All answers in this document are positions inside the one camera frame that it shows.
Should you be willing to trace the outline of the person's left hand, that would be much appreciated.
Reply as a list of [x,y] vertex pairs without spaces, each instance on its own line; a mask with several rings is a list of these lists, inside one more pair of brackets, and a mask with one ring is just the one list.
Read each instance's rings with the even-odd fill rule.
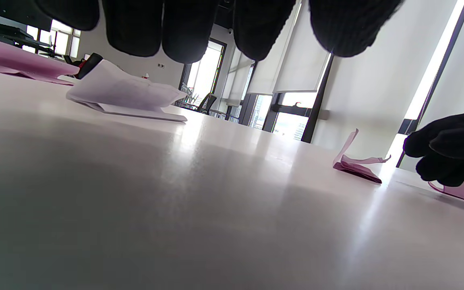
[[[203,57],[218,0],[35,0],[44,14],[80,31],[92,31],[103,11],[108,43],[120,52],[151,57],[160,49],[173,61]],[[264,60],[289,19],[294,0],[236,0],[233,37],[240,52]],[[401,0],[310,0],[309,20],[317,42],[343,58],[364,52]]]

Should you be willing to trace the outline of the person's right hand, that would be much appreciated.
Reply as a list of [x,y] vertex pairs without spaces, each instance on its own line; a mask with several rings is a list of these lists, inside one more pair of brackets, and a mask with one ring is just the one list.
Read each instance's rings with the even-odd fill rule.
[[403,144],[404,154],[417,158],[416,172],[422,180],[444,186],[464,183],[464,113],[435,120],[411,133]]

